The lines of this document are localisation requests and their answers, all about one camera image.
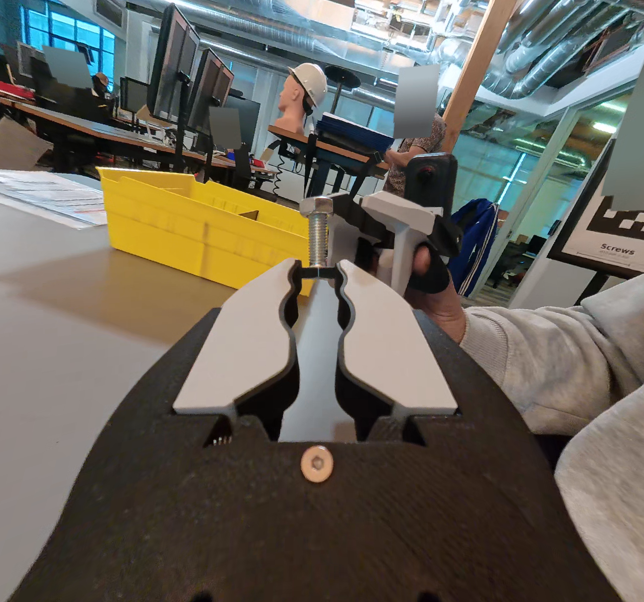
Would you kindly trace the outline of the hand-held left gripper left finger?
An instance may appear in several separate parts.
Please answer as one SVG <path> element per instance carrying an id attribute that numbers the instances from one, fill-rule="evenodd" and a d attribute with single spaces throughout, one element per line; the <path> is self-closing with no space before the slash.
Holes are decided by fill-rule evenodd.
<path id="1" fill-rule="evenodd" d="M 286 259 L 221 307 L 174 403 L 179 415 L 244 416 L 280 429 L 300 389 L 296 337 L 302 263 Z"/>

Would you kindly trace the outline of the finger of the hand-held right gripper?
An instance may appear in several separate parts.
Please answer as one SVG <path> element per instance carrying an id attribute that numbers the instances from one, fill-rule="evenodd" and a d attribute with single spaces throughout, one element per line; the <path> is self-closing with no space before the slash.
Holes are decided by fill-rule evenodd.
<path id="1" fill-rule="evenodd" d="M 328 219 L 328 246 L 326 261 L 339 263 L 341 260 L 354 262 L 358 247 L 359 229 L 340 216 Z"/>
<path id="2" fill-rule="evenodd" d="M 334 193 L 333 216 L 340 216 L 359 229 L 354 264 L 375 270 L 376 277 L 395 292 L 407 290 L 416 246 L 423 234 L 416 231 L 417 219 L 424 210 L 387 192 L 364 196 L 360 202 L 347 192 Z"/>

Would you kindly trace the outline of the silver hex bolt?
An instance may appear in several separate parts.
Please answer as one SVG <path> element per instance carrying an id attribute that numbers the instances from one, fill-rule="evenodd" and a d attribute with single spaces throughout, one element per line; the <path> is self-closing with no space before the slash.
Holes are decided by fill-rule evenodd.
<path id="1" fill-rule="evenodd" d="M 327 196 L 307 197 L 300 203 L 300 214 L 308 220 L 310 268 L 327 266 L 328 221 L 333 213 L 333 201 Z"/>

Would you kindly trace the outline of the person's right forearm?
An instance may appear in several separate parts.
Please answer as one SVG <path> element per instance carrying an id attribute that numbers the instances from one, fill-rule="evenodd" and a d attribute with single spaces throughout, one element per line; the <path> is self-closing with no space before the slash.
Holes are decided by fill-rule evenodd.
<path id="1" fill-rule="evenodd" d="M 643 422 L 643 276 L 578 307 L 465 315 L 461 348 L 533 433 L 572 437 L 608 410 Z"/>

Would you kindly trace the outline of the grey desk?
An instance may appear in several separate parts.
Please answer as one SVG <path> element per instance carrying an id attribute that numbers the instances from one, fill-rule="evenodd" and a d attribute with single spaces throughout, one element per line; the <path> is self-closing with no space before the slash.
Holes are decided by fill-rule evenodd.
<path id="1" fill-rule="evenodd" d="M 298 347 L 281 442 L 173 402 L 230 294 L 9 209 L 1 219 L 1 600 L 355 601 L 340 512 L 296 501 L 304 440 L 341 440 L 326 358 Z"/>

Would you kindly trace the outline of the long wooden office desk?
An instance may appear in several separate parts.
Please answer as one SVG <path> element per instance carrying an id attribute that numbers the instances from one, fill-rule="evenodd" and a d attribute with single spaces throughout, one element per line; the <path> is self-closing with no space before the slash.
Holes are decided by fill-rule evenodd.
<path id="1" fill-rule="evenodd" d="M 52 147 L 54 172 L 79 173 L 99 179 L 99 174 L 84 173 L 98 156 L 127 160 L 140 166 L 144 161 L 159 164 L 164 170 L 201 173 L 202 180 L 230 182 L 235 176 L 235 163 L 225 157 L 206 156 L 183 150 L 183 169 L 175 163 L 174 149 L 132 131 L 54 112 L 19 99 L 1 97 L 1 109 L 20 113 L 32 119 L 37 133 Z"/>

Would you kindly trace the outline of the blue striped jacket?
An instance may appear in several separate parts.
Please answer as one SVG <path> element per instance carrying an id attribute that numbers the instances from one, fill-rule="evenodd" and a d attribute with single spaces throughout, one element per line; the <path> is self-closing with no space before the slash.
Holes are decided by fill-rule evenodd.
<path id="1" fill-rule="evenodd" d="M 497 232 L 499 206 L 485 198 L 471 200 L 454 212 L 452 222 L 462 231 L 461 251 L 447 269 L 457 294 L 469 297 L 487 263 Z"/>

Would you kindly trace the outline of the stack of blue folders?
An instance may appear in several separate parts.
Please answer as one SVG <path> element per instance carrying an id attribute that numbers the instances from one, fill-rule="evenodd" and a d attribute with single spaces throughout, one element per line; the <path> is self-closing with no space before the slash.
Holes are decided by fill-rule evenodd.
<path id="1" fill-rule="evenodd" d="M 385 133 L 328 112 L 316 122 L 316 132 L 323 142 L 364 156 L 384 154 L 394 142 L 394 138 Z"/>

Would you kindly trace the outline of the yellow plastic bin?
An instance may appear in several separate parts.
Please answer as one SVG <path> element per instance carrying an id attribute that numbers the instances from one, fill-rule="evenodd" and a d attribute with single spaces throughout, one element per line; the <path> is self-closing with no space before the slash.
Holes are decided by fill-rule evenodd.
<path id="1" fill-rule="evenodd" d="M 99 168 L 113 248 L 239 289 L 287 258 L 308 262 L 289 207 L 186 173 Z"/>

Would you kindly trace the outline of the mannequin head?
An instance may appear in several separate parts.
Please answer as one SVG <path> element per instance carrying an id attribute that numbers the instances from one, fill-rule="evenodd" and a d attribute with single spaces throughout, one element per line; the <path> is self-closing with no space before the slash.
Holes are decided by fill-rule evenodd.
<path id="1" fill-rule="evenodd" d="M 276 127 L 298 135 L 305 134 L 305 124 L 312 113 L 312 102 L 293 74 L 285 80 L 279 95 L 278 110 L 280 116 L 274 122 Z"/>

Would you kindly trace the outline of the dark monitor screen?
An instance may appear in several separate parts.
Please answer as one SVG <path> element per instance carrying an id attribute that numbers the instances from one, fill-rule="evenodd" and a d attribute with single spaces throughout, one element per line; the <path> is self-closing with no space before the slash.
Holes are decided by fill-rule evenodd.
<path id="1" fill-rule="evenodd" d="M 249 153 L 253 153 L 255 131 L 261 108 L 260 104 L 249 99 L 229 96 L 226 100 L 225 107 L 237 110 L 241 140 L 248 147 Z"/>

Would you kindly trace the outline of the framed marker sign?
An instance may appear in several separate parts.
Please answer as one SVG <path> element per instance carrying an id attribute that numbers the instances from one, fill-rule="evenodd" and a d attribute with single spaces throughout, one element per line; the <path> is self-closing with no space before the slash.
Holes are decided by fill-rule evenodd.
<path id="1" fill-rule="evenodd" d="M 558 230 L 548 258 L 624 280 L 643 274 L 643 210 L 618 210 L 603 195 L 616 138 L 604 146 Z"/>

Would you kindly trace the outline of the white hard hat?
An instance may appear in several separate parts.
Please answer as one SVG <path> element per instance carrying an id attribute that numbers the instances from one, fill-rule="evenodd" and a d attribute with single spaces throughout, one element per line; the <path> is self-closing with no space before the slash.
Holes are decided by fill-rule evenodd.
<path id="1" fill-rule="evenodd" d="M 328 91 L 327 79 L 323 69 L 315 63 L 301 63 L 295 68 L 288 68 L 289 74 L 308 95 L 313 107 L 318 107 Z"/>

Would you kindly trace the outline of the printed paper sheet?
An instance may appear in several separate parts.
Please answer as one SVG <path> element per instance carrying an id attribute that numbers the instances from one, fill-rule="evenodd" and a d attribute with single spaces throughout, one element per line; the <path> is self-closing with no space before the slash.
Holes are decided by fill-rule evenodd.
<path id="1" fill-rule="evenodd" d="M 77 229 L 108 223 L 100 188 L 50 172 L 2 170 L 1 204 Z"/>

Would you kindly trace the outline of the person's grey hoodie torso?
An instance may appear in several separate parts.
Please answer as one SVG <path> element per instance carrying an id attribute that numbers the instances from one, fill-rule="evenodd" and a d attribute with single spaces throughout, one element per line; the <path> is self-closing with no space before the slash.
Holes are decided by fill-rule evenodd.
<path id="1" fill-rule="evenodd" d="M 643 600 L 643 387 L 579 432 L 555 480 L 586 548 L 624 601 Z"/>

